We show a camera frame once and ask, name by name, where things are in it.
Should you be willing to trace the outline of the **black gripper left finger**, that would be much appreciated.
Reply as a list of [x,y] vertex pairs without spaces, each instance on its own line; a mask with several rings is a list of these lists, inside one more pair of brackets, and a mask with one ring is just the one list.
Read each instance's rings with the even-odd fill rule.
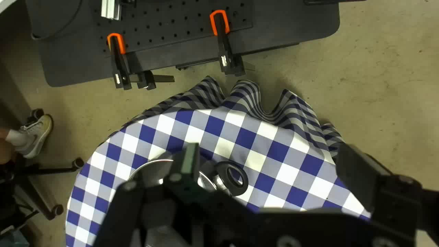
[[188,145],[171,158],[162,186],[146,187],[135,175],[123,183],[109,206],[95,247],[191,247],[194,224],[172,190],[194,188],[199,177],[199,146]]

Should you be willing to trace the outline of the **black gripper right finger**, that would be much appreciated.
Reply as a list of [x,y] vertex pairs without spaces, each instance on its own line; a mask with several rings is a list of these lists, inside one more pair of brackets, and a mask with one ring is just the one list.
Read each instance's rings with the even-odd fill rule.
[[393,173],[372,155],[341,143],[337,173],[371,213],[368,236],[374,245],[415,245],[426,232],[439,245],[439,193],[418,180]]

